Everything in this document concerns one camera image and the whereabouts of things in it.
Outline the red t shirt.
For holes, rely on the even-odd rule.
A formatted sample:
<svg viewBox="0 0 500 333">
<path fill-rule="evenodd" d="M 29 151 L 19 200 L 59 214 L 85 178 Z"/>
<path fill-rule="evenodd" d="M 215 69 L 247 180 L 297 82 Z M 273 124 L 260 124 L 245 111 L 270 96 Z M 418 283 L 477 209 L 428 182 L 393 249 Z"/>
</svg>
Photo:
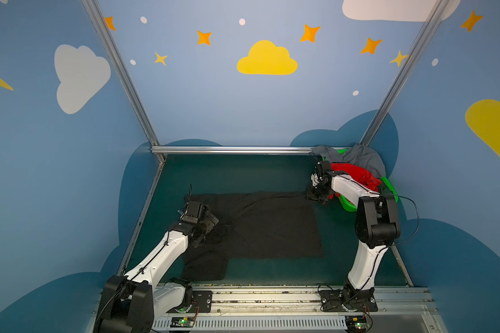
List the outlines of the red t shirt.
<svg viewBox="0 0 500 333">
<path fill-rule="evenodd" d="M 378 191 L 378 186 L 381 185 L 381 181 L 379 179 L 374 177 L 370 171 L 360 166 L 351 165 L 349 163 L 332 163 L 331 168 L 334 171 L 346 172 L 355 181 L 372 191 Z"/>
</svg>

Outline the black t shirt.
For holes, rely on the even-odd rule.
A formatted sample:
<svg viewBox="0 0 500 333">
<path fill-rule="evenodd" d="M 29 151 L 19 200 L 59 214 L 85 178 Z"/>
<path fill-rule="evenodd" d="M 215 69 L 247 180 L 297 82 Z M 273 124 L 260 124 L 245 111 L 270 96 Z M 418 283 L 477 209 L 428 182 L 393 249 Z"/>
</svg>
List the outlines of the black t shirt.
<svg viewBox="0 0 500 333">
<path fill-rule="evenodd" d="M 301 192 L 200 194 L 218 224 L 197 248 L 184 252 L 181 277 L 220 281 L 232 259 L 299 259 L 324 256 L 314 203 Z"/>
</svg>

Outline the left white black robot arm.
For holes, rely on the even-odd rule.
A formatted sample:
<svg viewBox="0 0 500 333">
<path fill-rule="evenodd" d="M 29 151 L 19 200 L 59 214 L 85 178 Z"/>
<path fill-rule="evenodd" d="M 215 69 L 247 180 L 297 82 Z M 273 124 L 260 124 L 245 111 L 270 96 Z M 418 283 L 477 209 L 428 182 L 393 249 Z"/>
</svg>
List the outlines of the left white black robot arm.
<svg viewBox="0 0 500 333">
<path fill-rule="evenodd" d="M 155 332 L 154 321 L 170 310 L 199 309 L 191 282 L 172 278 L 160 289 L 157 286 L 173 263 L 190 246 L 203 244 L 218 223 L 208 205 L 187 202 L 154 250 L 123 276 L 106 281 L 92 331 Z"/>
</svg>

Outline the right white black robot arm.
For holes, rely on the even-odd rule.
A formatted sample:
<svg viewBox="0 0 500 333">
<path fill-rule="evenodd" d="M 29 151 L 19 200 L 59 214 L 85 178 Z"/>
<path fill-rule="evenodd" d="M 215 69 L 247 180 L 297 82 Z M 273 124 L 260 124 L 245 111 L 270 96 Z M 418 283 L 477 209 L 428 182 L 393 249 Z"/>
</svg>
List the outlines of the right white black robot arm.
<svg viewBox="0 0 500 333">
<path fill-rule="evenodd" d="M 317 162 L 306 197 L 325 203 L 336 194 L 356 207 L 354 230 L 358 250 L 340 297 L 344 307 L 351 311 L 354 304 L 373 297 L 379 265 L 401 231 L 397 202 L 392 194 L 370 189 L 348 173 L 334 169 L 328 161 Z"/>
</svg>

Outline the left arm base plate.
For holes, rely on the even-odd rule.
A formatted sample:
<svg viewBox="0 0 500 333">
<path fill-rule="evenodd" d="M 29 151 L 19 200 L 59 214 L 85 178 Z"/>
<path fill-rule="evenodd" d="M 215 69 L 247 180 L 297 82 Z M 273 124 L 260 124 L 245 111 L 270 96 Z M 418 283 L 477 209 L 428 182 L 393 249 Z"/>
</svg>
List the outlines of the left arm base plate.
<svg viewBox="0 0 500 333">
<path fill-rule="evenodd" d="M 168 313 L 191 314 L 199 309 L 199 314 L 210 313 L 213 304 L 212 291 L 193 291 L 192 301 L 188 307 L 172 308 Z"/>
</svg>

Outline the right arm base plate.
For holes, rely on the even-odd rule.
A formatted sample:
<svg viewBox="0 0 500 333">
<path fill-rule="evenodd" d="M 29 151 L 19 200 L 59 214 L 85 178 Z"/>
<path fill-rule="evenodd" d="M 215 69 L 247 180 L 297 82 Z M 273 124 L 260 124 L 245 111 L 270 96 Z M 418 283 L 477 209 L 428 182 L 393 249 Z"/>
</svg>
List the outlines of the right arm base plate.
<svg viewBox="0 0 500 333">
<path fill-rule="evenodd" d="M 378 305 L 374 297 L 374 290 L 354 291 L 350 293 L 339 290 L 320 290 L 322 312 L 377 312 Z"/>
</svg>

